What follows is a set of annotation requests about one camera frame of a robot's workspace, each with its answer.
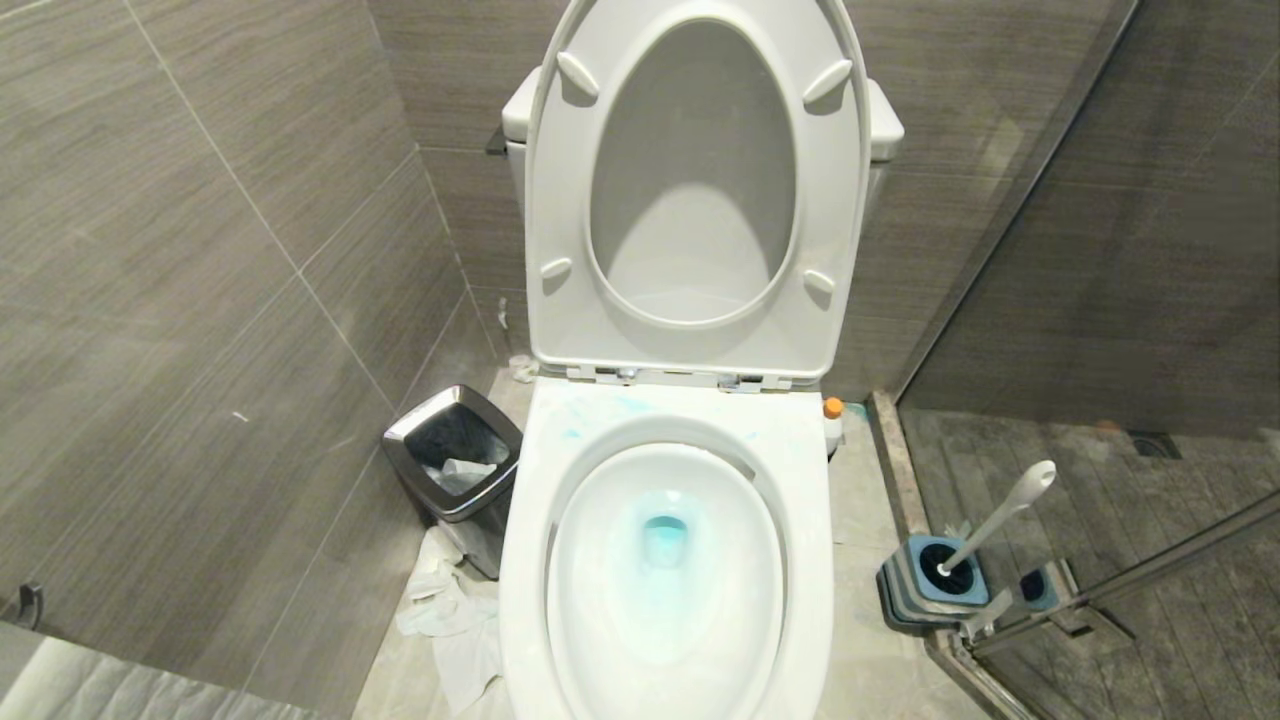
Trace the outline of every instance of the toilet bowl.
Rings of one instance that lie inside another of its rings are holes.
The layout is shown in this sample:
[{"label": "toilet bowl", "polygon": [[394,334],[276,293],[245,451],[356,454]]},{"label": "toilet bowl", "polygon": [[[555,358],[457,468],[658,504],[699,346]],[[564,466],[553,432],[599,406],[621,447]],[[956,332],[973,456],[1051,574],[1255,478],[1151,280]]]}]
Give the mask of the toilet bowl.
[{"label": "toilet bowl", "polygon": [[531,77],[512,165],[543,374],[499,598],[516,716],[813,717],[817,383],[901,126],[837,0],[575,0]]}]

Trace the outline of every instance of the white toilet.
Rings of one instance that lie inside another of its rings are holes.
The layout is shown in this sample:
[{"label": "white toilet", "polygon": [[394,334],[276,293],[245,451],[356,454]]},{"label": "white toilet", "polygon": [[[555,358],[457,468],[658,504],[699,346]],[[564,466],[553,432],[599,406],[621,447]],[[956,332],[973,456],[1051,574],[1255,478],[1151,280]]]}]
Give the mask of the white toilet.
[{"label": "white toilet", "polygon": [[544,366],[502,560],[516,716],[813,717],[817,383],[902,127],[838,0],[573,0],[543,68],[503,111]]}]

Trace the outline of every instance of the stainless steel trash can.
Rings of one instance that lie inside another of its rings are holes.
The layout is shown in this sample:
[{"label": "stainless steel trash can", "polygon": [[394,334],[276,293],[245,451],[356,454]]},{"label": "stainless steel trash can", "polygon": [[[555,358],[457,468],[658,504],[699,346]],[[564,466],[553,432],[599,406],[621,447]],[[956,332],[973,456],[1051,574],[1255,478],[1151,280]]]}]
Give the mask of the stainless steel trash can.
[{"label": "stainless steel trash can", "polygon": [[[502,565],[521,438],[502,410],[467,386],[436,393],[383,434],[383,450],[401,480],[493,580]],[[484,474],[448,473],[451,460],[493,468]]]}]

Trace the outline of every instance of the toilet lid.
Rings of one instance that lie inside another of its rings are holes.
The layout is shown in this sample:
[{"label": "toilet lid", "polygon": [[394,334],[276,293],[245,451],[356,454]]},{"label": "toilet lid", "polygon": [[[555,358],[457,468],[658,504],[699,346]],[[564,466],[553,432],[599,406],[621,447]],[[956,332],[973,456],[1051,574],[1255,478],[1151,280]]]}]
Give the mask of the toilet lid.
[{"label": "toilet lid", "polygon": [[575,0],[526,156],[531,345],[548,364],[818,378],[869,172],[838,0]]},{"label": "toilet lid", "polygon": [[582,720],[745,719],[782,629],[777,530],[728,461],[652,443],[575,491],[548,568],[547,628]]}]

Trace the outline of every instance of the shower floor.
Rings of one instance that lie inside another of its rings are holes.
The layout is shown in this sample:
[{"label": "shower floor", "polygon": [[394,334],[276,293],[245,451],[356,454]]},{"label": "shower floor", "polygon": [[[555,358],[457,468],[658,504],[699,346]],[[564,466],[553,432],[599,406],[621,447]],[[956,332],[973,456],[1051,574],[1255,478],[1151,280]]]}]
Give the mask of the shower floor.
[{"label": "shower floor", "polygon": [[[532,386],[516,383],[509,372],[502,370],[489,398],[518,427],[525,427]],[[831,464],[831,515],[836,618],[831,666],[814,720],[987,717],[925,656],[920,641],[888,630],[881,619],[874,575],[897,547],[897,534],[870,427],[864,418],[850,413],[845,418],[845,445]],[[493,585],[484,583],[466,589],[492,592]],[[388,628],[355,717],[451,717],[439,688],[430,638],[403,637],[394,624]],[[513,719],[502,678],[457,717]]]},{"label": "shower floor", "polygon": [[[1059,478],[979,552],[993,591],[1055,557],[1082,588],[1280,488],[1275,442],[1174,437],[1183,459],[1139,456],[1120,430],[901,410],[934,532],[977,525],[1033,462]],[[1280,533],[1103,605],[1137,638],[1088,657],[1047,632],[988,665],[1052,717],[1276,717]]]}]

